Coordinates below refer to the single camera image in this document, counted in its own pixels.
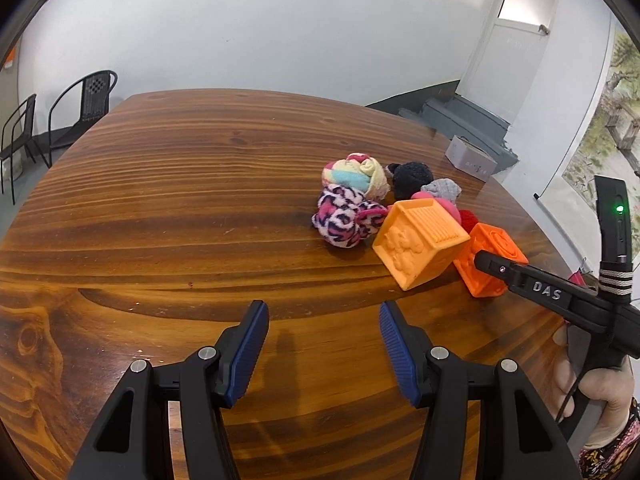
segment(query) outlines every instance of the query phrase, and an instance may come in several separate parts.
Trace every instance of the orange block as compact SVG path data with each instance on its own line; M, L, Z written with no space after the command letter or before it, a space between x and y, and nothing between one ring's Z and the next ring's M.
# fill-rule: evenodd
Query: orange block
M500 296L507 290L504 282L477 270L474 266L476 253L481 250L498 254L519 264L526 265L529 261L504 229L487 224L476 224L471 229L471 241L453 260L453 264L473 297Z
M469 235L433 198L396 202L373 250L402 290L441 275Z

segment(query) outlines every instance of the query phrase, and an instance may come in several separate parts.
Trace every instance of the black device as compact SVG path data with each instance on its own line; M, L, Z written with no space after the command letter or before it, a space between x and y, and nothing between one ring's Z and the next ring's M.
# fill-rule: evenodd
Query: black device
M570 392L574 413L560 422L560 428L574 456L587 442L605 405L577 389L580 378L594 368L619 368L627 355L640 357L640 312L630 304L633 267L626 185L604 176L596 176L595 185L602 239L597 294L487 251L479 251L474 261L477 269L503 280L511 292L553 310L571 324L568 353L578 380Z
M267 304L256 300L240 325L183 362L130 364L91 426L68 480L173 480L169 400L180 401L189 478L238 480L220 408L231 408L244 395L268 329Z
M515 361L495 367L463 361L408 325L395 301L380 307L380 331L402 394L415 408L430 408L410 480L460 478L470 400L481 401L476 480L582 478L558 425Z

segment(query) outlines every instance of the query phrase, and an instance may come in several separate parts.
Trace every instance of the silver screw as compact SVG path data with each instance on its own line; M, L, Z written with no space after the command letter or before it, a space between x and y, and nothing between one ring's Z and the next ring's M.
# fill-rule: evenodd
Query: silver screw
M438 361L440 361L442 359L446 359L447 357L449 357L449 350L444 348L444 346L434 346L431 349L431 356L434 359L437 359Z
M132 372L141 372L146 368L146 361L144 359L136 359L131 363L131 366L129 368Z
M206 361L207 359L215 357L216 353L216 349L213 348L213 346L205 346L204 348L198 350L198 357Z
M505 372L514 372L518 369L516 361L512 361L511 359L505 359L500 363L500 366Z

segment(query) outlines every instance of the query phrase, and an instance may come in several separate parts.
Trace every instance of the hand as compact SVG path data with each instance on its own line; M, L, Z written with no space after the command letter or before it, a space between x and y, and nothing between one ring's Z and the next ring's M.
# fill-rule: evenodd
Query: hand
M566 326L559 328L553 337L554 342L562 349L556 356L554 380L550 386L549 409L556 416L562 406L565 395L575 381L574 369L569 362L566 352ZM606 400L607 405L600 417L600 421L589 437L585 448L597 449L612 442L625 429L629 418L629 406L634 394L635 381L629 358L621 370L597 368L585 373L578 385L585 396L593 400ZM574 412L574 400L569 399L564 408L563 417L571 416Z

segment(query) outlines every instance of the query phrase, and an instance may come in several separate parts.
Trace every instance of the wall mural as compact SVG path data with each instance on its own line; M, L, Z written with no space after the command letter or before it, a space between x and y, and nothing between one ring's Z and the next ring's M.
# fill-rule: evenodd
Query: wall mural
M607 82L591 123L562 178L595 211L596 174L626 182L632 253L640 252L640 52L618 26Z

